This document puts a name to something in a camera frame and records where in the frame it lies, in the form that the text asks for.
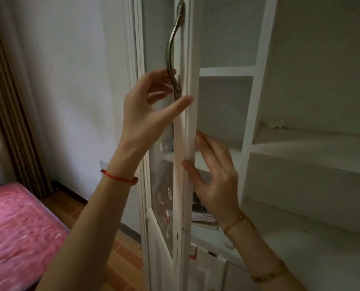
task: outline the baseboard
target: baseboard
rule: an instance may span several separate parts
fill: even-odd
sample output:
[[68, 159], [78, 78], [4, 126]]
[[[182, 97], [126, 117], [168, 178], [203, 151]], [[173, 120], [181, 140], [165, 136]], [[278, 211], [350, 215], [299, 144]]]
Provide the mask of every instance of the baseboard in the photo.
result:
[[[76, 194], [70, 188], [64, 186], [62, 183], [60, 183], [58, 181], [52, 181], [51, 186], [54, 189], [54, 191], [59, 189], [84, 205], [86, 205], [88, 202], [86, 199], [81, 197], [79, 194]], [[118, 228], [119, 228], [119, 230], [123, 231], [126, 235], [128, 235], [130, 238], [132, 238], [134, 241], [141, 244], [141, 235], [139, 233], [137, 233], [136, 231], [129, 228], [127, 225], [125, 225], [123, 223], [119, 223]]]

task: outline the striped curtain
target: striped curtain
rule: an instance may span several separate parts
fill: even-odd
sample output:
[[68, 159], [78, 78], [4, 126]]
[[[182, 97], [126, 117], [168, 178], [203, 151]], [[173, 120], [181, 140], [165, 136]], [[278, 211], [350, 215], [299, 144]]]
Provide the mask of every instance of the striped curtain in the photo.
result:
[[7, 50], [0, 31], [0, 156], [7, 175], [41, 199], [52, 189]]

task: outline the curved bronze handle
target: curved bronze handle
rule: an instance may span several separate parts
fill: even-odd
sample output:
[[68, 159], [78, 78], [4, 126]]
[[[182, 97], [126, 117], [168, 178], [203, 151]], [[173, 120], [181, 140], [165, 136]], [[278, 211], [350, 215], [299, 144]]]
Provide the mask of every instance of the curved bronze handle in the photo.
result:
[[180, 0], [179, 4], [177, 5], [177, 17], [176, 17], [175, 25], [173, 26], [173, 31], [166, 46], [166, 53], [165, 53], [166, 71], [168, 72], [169, 78], [171, 79], [173, 85], [173, 94], [175, 96], [175, 100], [181, 97], [181, 86], [176, 81], [175, 75], [173, 74], [173, 67], [171, 61], [172, 45], [177, 30], [179, 29], [180, 25], [184, 23], [184, 14], [185, 14], [185, 3], [184, 0]]

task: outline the mattress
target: mattress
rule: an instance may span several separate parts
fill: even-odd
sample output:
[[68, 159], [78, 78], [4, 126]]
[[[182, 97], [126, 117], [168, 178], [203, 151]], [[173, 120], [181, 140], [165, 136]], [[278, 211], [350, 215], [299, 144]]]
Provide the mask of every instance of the mattress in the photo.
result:
[[0, 186], [0, 290], [35, 284], [68, 232], [21, 184]]

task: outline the tile floor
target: tile floor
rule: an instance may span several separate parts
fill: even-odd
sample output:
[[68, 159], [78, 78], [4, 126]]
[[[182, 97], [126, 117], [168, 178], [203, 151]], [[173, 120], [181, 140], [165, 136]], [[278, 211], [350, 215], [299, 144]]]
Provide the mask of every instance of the tile floor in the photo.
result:
[[[84, 205], [63, 191], [42, 200], [42, 203], [69, 229], [78, 219]], [[145, 291], [141, 245], [118, 230], [107, 262], [102, 291]]]

